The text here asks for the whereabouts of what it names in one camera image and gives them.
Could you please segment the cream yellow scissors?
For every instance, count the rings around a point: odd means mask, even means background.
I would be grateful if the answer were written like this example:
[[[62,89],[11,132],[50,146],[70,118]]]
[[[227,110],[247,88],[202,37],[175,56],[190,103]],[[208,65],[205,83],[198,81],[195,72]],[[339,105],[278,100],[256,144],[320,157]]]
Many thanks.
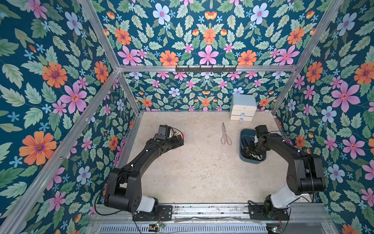
[[[263,156],[262,155],[256,155],[256,154],[252,154],[252,153],[247,153],[246,154],[251,160],[258,160],[258,161],[262,161],[263,160]]]

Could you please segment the pink scissors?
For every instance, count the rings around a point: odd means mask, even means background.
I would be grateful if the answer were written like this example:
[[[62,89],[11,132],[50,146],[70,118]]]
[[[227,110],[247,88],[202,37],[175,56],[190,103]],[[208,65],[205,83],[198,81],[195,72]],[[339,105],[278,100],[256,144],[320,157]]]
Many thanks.
[[[221,144],[222,145],[232,145],[232,140],[228,136],[225,124],[222,123],[222,137],[221,137]]]

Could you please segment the black yellow scissors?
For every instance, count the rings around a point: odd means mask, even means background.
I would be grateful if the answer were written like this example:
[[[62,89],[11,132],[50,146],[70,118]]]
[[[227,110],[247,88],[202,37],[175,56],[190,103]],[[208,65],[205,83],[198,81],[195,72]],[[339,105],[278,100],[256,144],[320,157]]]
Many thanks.
[[[245,139],[245,138],[242,138],[241,139],[241,146],[242,146],[242,152],[243,153],[250,153],[250,146],[251,144]]]

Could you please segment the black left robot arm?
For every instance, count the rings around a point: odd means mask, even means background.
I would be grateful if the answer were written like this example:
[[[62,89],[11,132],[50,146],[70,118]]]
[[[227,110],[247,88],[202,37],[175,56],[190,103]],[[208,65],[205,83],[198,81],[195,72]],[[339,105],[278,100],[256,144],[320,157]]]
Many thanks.
[[[113,169],[108,177],[104,205],[130,213],[153,213],[156,199],[142,194],[141,178],[163,153],[184,145],[181,135],[168,139],[151,138],[143,150],[127,165]]]

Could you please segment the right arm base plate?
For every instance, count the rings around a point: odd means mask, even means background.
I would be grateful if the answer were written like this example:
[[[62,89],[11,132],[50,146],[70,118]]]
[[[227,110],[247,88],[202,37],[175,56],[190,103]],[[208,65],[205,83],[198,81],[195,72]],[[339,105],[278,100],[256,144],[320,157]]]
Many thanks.
[[[288,221],[289,214],[287,209],[277,209],[272,204],[258,205],[250,203],[248,212],[251,219],[261,221]]]

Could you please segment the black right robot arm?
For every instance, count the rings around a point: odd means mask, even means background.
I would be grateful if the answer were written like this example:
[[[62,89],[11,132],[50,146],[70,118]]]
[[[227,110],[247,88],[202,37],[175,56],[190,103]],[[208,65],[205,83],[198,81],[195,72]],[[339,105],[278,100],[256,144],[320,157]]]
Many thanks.
[[[295,148],[279,134],[257,133],[256,140],[255,153],[274,151],[288,163],[286,185],[266,198],[265,209],[283,210],[300,198],[306,198],[326,189],[320,156]]]

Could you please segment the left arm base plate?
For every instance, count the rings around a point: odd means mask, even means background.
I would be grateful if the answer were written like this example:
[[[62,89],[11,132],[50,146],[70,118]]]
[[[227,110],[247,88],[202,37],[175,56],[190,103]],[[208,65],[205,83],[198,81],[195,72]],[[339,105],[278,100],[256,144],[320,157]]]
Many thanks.
[[[135,222],[156,222],[156,221],[171,221],[173,206],[171,205],[157,205],[149,213],[136,212],[132,220]]]

